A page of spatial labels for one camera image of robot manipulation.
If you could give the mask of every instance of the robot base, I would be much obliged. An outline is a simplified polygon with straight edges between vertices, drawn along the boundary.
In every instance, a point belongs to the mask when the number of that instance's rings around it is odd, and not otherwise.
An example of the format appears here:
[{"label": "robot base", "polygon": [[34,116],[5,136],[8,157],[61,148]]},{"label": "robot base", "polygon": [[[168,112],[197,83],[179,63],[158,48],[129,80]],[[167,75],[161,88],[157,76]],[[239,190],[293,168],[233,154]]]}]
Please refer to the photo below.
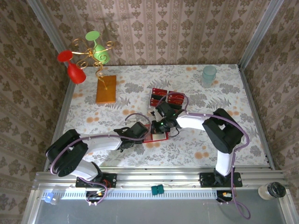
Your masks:
[{"label": "robot base", "polygon": [[[117,174],[103,174],[103,176],[99,179],[94,178],[93,182],[100,182],[102,184],[106,184],[103,180],[106,180],[111,184],[111,186],[108,186],[109,188],[115,188],[117,182]],[[86,183],[83,180],[81,180],[79,177],[77,177],[76,188],[102,188],[102,187],[97,184]]]},{"label": "robot base", "polygon": [[[200,173],[199,174],[200,187],[202,188],[230,188],[230,174],[223,177],[221,183],[215,181],[214,173]],[[242,187],[242,179],[240,173],[234,172],[235,187]]]}]

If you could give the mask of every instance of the metal rail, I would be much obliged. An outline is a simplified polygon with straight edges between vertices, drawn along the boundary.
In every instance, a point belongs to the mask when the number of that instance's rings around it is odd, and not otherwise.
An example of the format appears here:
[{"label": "metal rail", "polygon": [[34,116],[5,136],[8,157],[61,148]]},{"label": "metal rail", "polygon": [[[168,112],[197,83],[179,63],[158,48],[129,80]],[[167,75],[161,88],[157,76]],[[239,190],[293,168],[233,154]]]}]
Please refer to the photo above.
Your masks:
[{"label": "metal rail", "polygon": [[[199,173],[212,172],[212,168],[101,168],[103,173],[117,174],[117,189],[144,189],[148,190],[153,185],[163,184],[164,189],[207,189],[199,184]],[[258,189],[269,182],[280,182],[287,185],[282,171],[268,168],[236,168],[241,173],[243,187],[240,189]],[[76,177],[68,175],[58,177],[49,172],[38,172],[33,184],[36,190],[64,190],[74,188]]]}]

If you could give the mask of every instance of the wall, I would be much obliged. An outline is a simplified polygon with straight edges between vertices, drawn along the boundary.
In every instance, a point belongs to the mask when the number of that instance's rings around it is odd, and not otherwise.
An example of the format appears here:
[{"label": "wall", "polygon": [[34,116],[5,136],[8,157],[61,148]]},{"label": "wall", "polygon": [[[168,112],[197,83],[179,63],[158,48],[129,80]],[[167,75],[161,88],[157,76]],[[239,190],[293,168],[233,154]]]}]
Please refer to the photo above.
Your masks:
[{"label": "wall", "polygon": [[0,223],[20,223],[68,85],[26,1],[0,1]]},{"label": "wall", "polygon": [[285,0],[246,67],[276,165],[299,211],[299,0]]},{"label": "wall", "polygon": [[238,63],[269,2],[42,0],[65,46],[91,30],[117,41],[111,65]]}]

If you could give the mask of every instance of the bottle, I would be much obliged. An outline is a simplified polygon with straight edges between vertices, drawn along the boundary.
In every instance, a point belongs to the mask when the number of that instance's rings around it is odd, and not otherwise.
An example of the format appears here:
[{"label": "bottle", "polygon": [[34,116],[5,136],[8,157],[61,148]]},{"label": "bottle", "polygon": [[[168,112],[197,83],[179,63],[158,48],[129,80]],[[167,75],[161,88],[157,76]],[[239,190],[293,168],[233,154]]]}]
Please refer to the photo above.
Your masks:
[{"label": "bottle", "polygon": [[259,187],[258,194],[264,200],[271,200],[273,198],[284,197],[286,190],[282,184],[278,182],[272,182]]}]

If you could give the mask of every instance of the clear plastic cup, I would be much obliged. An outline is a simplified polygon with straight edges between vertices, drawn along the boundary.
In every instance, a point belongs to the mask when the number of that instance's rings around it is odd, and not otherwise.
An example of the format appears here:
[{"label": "clear plastic cup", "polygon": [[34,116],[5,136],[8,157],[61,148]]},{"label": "clear plastic cup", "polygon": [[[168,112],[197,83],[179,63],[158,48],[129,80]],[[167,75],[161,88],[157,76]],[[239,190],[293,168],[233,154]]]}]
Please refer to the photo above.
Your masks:
[{"label": "clear plastic cup", "polygon": [[258,188],[258,194],[264,200],[284,197],[286,194],[285,187],[278,182],[271,182]]},{"label": "clear plastic cup", "polygon": [[201,84],[204,88],[211,87],[213,81],[216,79],[216,73],[217,69],[212,65],[208,65],[204,68],[201,75]]}]

